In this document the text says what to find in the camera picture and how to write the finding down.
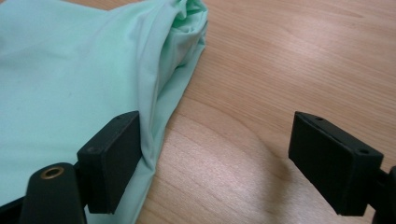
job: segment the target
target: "mint green fabric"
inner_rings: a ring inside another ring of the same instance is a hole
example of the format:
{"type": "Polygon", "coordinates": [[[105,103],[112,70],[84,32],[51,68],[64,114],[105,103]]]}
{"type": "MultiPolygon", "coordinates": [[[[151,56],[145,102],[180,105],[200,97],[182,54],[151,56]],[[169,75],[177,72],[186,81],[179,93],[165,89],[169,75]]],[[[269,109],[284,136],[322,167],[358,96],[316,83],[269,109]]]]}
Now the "mint green fabric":
{"type": "Polygon", "coordinates": [[[118,114],[140,112],[143,159],[112,215],[134,223],[163,133],[205,46],[200,0],[148,0],[105,11],[58,0],[0,4],[0,205],[29,176],[77,161],[77,151],[118,114]]]}

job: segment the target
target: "screw hole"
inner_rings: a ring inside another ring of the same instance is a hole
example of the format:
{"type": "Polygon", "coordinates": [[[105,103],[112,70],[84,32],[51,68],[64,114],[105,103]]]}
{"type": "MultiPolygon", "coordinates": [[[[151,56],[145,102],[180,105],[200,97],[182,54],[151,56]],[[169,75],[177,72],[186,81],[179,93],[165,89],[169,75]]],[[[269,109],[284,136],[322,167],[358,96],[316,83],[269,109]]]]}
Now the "screw hole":
{"type": "Polygon", "coordinates": [[[369,150],[364,149],[364,148],[359,148],[358,151],[359,151],[359,153],[361,153],[361,154],[369,154],[369,150]]]}
{"type": "Polygon", "coordinates": [[[97,152],[98,150],[99,150],[99,148],[97,148],[97,147],[89,147],[89,148],[87,148],[88,152],[97,152]]]}
{"type": "Polygon", "coordinates": [[[55,166],[51,167],[47,170],[45,170],[43,173],[41,173],[41,178],[42,179],[52,179],[55,178],[56,176],[61,175],[64,172],[64,168],[61,166],[55,166]]]}

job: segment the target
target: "wooden table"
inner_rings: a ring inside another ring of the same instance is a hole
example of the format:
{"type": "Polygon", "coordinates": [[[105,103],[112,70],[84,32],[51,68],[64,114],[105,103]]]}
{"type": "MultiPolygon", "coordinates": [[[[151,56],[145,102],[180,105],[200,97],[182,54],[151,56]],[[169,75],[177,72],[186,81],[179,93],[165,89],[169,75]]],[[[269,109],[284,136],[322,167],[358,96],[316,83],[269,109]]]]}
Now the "wooden table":
{"type": "Polygon", "coordinates": [[[304,111],[383,152],[385,171],[396,165],[396,1],[205,2],[207,47],[138,223],[370,223],[370,207],[337,216],[288,146],[304,111]]]}

